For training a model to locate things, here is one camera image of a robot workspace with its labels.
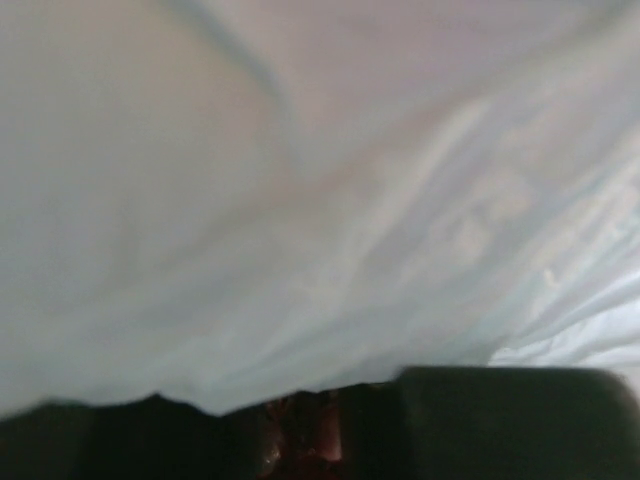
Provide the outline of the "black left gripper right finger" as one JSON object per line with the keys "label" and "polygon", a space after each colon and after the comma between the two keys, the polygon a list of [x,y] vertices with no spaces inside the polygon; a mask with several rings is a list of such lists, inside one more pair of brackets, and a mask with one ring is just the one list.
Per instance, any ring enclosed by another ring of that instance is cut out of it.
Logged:
{"label": "black left gripper right finger", "polygon": [[413,367],[339,394],[350,479],[635,479],[639,405],[604,371]]}

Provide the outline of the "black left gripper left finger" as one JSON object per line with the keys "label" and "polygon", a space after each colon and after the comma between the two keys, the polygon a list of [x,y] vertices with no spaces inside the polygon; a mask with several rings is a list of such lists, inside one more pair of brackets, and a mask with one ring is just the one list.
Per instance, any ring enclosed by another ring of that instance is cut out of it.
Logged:
{"label": "black left gripper left finger", "polygon": [[279,456],[263,410],[211,416],[160,396],[45,403],[1,423],[4,479],[255,479]]}

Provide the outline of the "dark red fake grapes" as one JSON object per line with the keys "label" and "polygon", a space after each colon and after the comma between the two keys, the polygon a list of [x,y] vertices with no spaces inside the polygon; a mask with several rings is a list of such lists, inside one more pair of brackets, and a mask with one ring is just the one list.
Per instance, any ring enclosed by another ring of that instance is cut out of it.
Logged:
{"label": "dark red fake grapes", "polygon": [[338,392],[307,391],[266,404],[266,453],[275,465],[289,458],[312,456],[330,464],[342,460]]}

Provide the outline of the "light blue plastic bag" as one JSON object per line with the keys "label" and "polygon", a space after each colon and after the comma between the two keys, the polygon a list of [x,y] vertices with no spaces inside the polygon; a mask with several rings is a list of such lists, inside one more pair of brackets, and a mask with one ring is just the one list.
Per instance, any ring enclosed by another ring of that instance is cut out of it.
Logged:
{"label": "light blue plastic bag", "polygon": [[5,1],[1,413],[409,365],[639,383],[635,1]]}

